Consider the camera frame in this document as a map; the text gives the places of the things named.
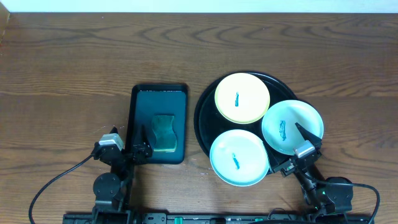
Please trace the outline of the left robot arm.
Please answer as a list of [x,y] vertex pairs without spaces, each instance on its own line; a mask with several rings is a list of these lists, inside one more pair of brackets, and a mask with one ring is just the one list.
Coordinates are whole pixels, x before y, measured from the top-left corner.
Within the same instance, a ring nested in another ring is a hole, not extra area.
[[95,143],[91,155],[95,160],[111,166],[111,170],[94,181],[96,199],[91,221],[93,224],[142,223],[142,215],[129,208],[129,200],[134,167],[146,164],[152,153],[145,127],[141,127],[134,135],[129,149],[123,148],[123,141],[116,128]]

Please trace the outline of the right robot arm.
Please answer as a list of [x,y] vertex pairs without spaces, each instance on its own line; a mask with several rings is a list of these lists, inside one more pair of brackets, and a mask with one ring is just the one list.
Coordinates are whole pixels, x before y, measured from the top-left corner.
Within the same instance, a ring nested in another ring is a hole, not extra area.
[[344,215],[352,210],[353,187],[344,177],[325,179],[315,162],[322,156],[322,139],[295,123],[303,141],[294,146],[294,154],[273,169],[283,177],[293,174],[300,183],[303,197],[308,205],[315,208],[307,215],[311,222],[319,217]]

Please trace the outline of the light green plate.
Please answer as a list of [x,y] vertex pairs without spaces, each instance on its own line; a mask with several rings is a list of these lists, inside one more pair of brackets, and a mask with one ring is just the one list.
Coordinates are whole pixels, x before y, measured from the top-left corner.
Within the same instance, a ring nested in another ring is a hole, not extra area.
[[324,125],[319,112],[299,100],[284,100],[271,106],[262,119],[262,135],[275,151],[294,155],[294,147],[304,142],[296,123],[318,138],[323,137]]
[[211,145],[209,158],[217,176],[238,187],[260,182],[270,169],[263,141],[242,129],[220,134]]

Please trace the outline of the black round tray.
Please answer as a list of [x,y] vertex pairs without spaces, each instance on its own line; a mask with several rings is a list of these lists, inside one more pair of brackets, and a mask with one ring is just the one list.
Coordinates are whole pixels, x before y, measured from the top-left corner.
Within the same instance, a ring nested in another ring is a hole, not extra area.
[[243,75],[244,78],[258,79],[267,87],[270,94],[270,106],[284,100],[296,100],[295,93],[281,80],[266,73],[238,71],[229,73],[210,84],[197,101],[194,112],[194,130],[202,151],[209,156],[213,141],[222,133],[232,129],[249,131],[264,141],[262,119],[249,124],[238,124],[226,119],[216,107],[215,93],[218,85],[227,77]]

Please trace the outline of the light green plate front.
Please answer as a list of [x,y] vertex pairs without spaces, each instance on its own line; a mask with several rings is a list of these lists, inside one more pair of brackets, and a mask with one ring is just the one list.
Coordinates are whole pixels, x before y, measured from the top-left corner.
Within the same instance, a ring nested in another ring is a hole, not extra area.
[[220,134],[211,145],[209,158],[217,176],[238,187],[260,182],[270,169],[263,141],[242,129]]

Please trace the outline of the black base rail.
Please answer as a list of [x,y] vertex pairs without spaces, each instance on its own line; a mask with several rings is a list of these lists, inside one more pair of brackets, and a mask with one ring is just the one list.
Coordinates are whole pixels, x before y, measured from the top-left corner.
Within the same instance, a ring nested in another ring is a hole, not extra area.
[[167,215],[165,213],[65,214],[63,224],[266,224],[266,223],[368,223],[364,216],[332,215],[318,217],[314,222],[293,214],[272,215]]

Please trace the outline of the green yellow sponge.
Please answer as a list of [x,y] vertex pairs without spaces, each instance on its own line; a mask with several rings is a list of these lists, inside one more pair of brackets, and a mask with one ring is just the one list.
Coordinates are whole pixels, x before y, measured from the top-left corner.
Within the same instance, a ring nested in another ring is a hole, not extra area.
[[177,136],[173,129],[174,115],[155,115],[151,127],[155,135],[155,152],[175,152]]

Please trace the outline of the yellow plate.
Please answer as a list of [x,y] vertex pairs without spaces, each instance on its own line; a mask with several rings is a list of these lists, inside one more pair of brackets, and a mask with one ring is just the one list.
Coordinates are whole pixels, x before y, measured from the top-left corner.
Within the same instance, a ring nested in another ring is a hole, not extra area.
[[249,124],[267,112],[271,97],[265,83],[249,73],[234,73],[224,77],[215,90],[215,105],[227,120]]

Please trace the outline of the black rectangular water tray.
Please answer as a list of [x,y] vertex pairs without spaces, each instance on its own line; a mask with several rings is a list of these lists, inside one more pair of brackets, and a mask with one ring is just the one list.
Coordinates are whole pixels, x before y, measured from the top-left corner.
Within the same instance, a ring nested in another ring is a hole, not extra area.
[[137,130],[144,125],[153,149],[155,135],[151,122],[155,115],[174,115],[173,129],[177,136],[175,152],[155,152],[150,164],[179,164],[185,155],[188,88],[185,84],[140,84],[132,89],[125,149],[132,145]]

